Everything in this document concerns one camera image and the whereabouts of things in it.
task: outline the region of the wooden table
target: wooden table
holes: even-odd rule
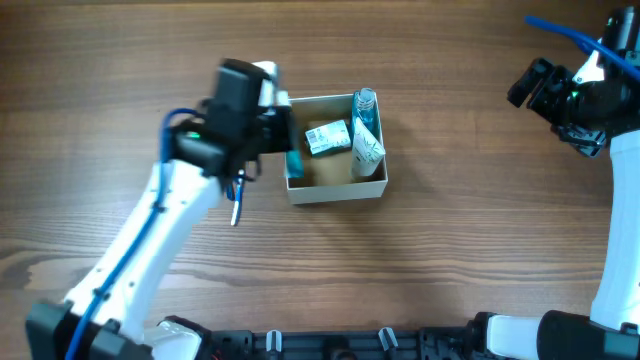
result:
[[[505,97],[535,57],[585,59],[525,15],[598,37],[601,2],[80,2],[0,7],[1,358],[27,357],[31,304],[61,299],[105,251],[157,158],[162,115],[209,95],[222,57],[276,61],[292,97],[377,90],[389,184],[381,199],[295,207],[282,157],[266,157],[239,228],[231,203],[194,227],[150,325],[415,329],[478,311],[589,312],[608,154],[582,158]]]

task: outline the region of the wood grain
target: wood grain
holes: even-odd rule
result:
[[[28,357],[30,304],[60,299],[107,248],[157,157],[160,117],[208,95],[221,57],[276,61],[293,97],[376,89],[389,185],[381,199],[294,207],[281,157],[267,157],[242,226],[223,204],[194,227],[149,324],[417,328],[478,311],[588,313],[608,156],[580,157],[505,97],[535,57],[584,61],[525,15],[599,36],[602,2],[51,3],[0,7],[0,358]]]

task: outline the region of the white box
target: white box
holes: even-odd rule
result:
[[[319,96],[301,99],[291,99],[293,114],[298,125],[298,137],[304,177],[300,179],[287,178],[287,194],[291,204],[305,204],[325,201],[353,200],[381,197],[389,182],[387,175],[387,158],[382,159],[378,169],[371,176],[370,181],[354,182],[349,174],[351,168],[351,151],[345,151],[320,158],[312,158],[304,143],[304,132],[310,128],[310,123],[320,126],[337,120],[347,120],[351,123],[351,106],[353,94]],[[380,129],[380,143],[382,126],[380,126],[380,109],[376,113],[378,128]]]

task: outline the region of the white tube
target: white tube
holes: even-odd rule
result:
[[[386,152],[359,117],[355,119],[355,122],[351,150],[351,177],[371,176]]]
[[[542,318],[494,315],[487,326],[487,349],[495,355],[538,360],[538,327]]]
[[[591,320],[640,325],[640,130],[611,140],[613,210],[609,247]]]

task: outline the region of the small white box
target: small white box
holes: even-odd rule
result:
[[[349,173],[351,168],[351,150],[319,158],[311,157],[304,143],[305,131],[337,120],[351,122],[351,106],[353,94],[319,96],[291,99],[293,114],[298,125],[298,137],[302,162],[303,178],[286,178],[287,194],[291,204],[305,204],[325,201],[353,200],[381,197],[389,182],[387,175],[387,158],[366,182],[355,182]],[[380,109],[376,101],[376,121],[380,129]]]

